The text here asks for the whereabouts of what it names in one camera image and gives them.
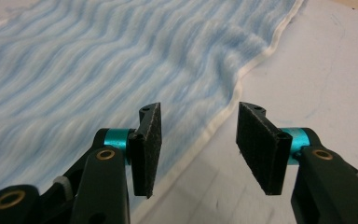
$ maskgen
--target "white table surface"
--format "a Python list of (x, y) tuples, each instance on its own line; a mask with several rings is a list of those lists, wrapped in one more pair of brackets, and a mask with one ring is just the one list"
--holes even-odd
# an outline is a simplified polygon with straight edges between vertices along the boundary
[[(0, 0), (0, 21), (34, 2)], [(275, 54), (242, 84), (241, 100), (265, 107), (277, 127), (312, 128), (326, 147), (358, 168), (357, 9), (306, 1)], [(152, 211), (133, 222), (296, 223), (290, 197), (297, 167), (288, 167), (282, 196), (265, 196), (235, 144), (237, 113)]]

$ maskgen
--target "black gripper pad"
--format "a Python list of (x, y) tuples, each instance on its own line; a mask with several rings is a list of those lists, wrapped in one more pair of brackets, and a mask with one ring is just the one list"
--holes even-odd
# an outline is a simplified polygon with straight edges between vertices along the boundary
[(292, 136), (276, 128), (258, 105), (240, 102), (237, 145), (267, 195), (280, 195)]
[(133, 189), (136, 196), (153, 195), (161, 148), (160, 104), (139, 110), (139, 128), (129, 136)]

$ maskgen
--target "fabric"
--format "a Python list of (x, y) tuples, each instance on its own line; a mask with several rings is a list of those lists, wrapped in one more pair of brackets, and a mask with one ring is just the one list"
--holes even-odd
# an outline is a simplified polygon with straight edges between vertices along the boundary
[[(0, 23), (0, 189), (43, 193), (100, 128), (161, 102), (155, 195), (237, 106), (299, 0), (47, 0)], [(131, 209), (144, 198), (132, 194)]]

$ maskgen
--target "brass screw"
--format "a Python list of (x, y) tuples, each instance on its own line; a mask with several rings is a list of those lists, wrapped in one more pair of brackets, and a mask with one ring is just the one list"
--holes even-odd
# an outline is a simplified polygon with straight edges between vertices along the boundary
[(21, 189), (7, 192), (0, 197), (0, 210), (12, 207), (22, 201), (25, 197), (25, 191)]
[(115, 156), (115, 151), (111, 149), (105, 149), (97, 153), (97, 159), (100, 161), (107, 161)]
[(315, 149), (312, 151), (312, 153), (313, 155), (315, 155), (316, 157), (322, 160), (331, 161), (333, 159), (333, 155), (321, 149)]

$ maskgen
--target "blue striped cloth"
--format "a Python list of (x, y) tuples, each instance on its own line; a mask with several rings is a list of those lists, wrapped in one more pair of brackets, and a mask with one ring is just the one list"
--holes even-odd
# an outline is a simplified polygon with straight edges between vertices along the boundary
[[(0, 189), (44, 192), (96, 131), (136, 128), (155, 102), (161, 182), (232, 112), (240, 77), (270, 54), (298, 2), (46, 0), (1, 24)], [(127, 172), (133, 209), (144, 199)]]

